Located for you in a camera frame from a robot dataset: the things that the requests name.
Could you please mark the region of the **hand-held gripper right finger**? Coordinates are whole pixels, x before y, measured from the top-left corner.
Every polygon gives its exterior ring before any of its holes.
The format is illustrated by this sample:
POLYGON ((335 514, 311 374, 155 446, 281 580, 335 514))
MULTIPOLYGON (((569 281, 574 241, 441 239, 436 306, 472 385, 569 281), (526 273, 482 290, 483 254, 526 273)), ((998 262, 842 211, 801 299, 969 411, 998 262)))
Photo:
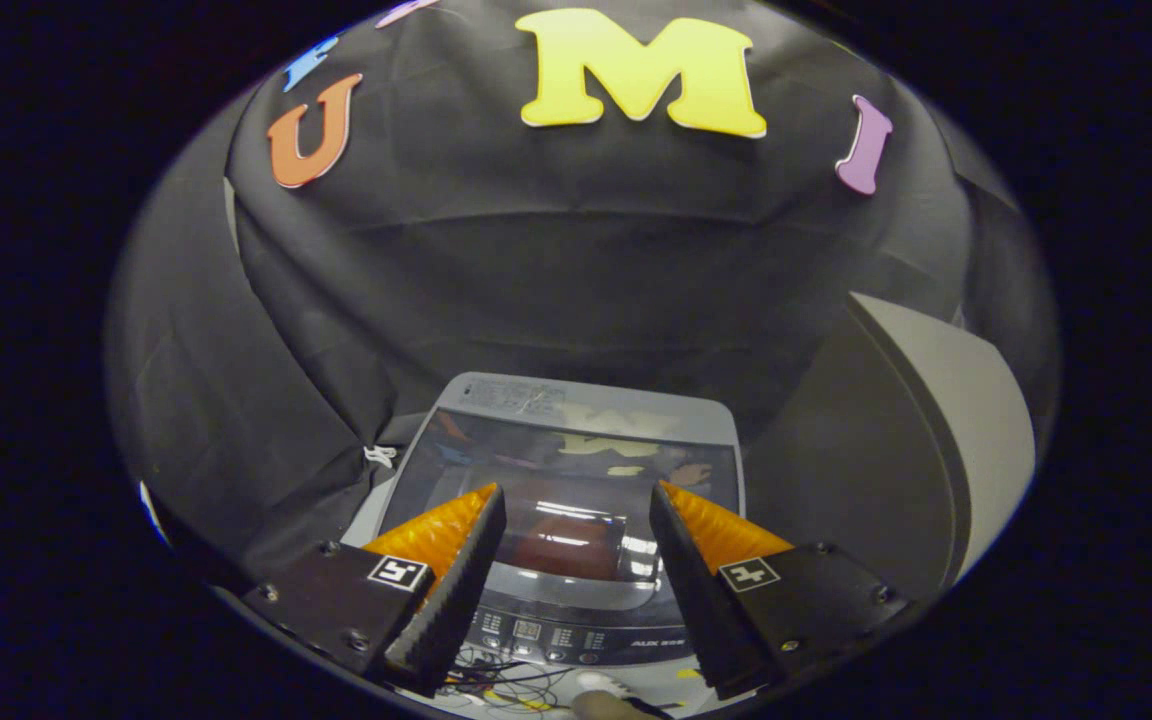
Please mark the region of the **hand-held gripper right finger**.
POLYGON ((702 676, 721 700, 785 694, 904 628, 914 602, 835 544, 795 546, 669 482, 650 526, 702 676))

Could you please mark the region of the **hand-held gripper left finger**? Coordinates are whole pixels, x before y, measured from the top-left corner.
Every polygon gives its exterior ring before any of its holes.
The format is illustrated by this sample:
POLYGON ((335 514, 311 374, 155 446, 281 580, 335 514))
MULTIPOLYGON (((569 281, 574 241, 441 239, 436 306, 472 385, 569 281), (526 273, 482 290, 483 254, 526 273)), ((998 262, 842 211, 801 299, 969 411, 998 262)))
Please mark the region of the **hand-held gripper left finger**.
POLYGON ((506 525, 503 488, 490 483, 364 546, 317 544, 242 602, 312 655, 431 697, 465 642, 506 525))

